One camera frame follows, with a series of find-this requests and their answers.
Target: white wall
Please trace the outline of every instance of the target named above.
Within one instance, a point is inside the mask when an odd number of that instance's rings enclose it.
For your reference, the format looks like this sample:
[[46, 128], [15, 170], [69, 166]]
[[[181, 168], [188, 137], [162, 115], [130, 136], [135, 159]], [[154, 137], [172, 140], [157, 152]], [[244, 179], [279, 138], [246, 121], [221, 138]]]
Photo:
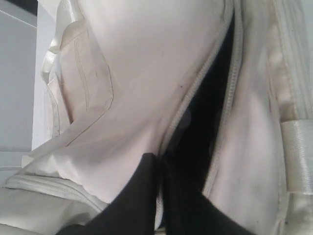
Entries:
[[0, 183], [31, 150], [36, 21], [0, 0]]

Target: strap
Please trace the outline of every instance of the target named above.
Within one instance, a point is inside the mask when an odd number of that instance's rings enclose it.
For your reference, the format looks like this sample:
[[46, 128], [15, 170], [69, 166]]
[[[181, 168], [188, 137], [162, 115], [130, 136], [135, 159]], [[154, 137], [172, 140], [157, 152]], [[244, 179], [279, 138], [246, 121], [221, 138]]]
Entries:
[[57, 11], [56, 31], [47, 51], [42, 68], [42, 78], [47, 85], [53, 112], [52, 136], [58, 136], [70, 125], [69, 116], [60, 87], [58, 60], [60, 49], [79, 35], [85, 26], [77, 0], [61, 0]]
[[313, 119], [281, 124], [290, 193], [313, 195]]

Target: wall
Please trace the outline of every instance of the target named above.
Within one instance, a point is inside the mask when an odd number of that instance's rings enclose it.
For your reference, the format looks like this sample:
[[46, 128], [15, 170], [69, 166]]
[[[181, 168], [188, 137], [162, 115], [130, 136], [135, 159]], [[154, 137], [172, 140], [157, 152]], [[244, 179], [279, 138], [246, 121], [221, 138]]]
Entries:
[[0, 0], [0, 183], [31, 150], [36, 21]]

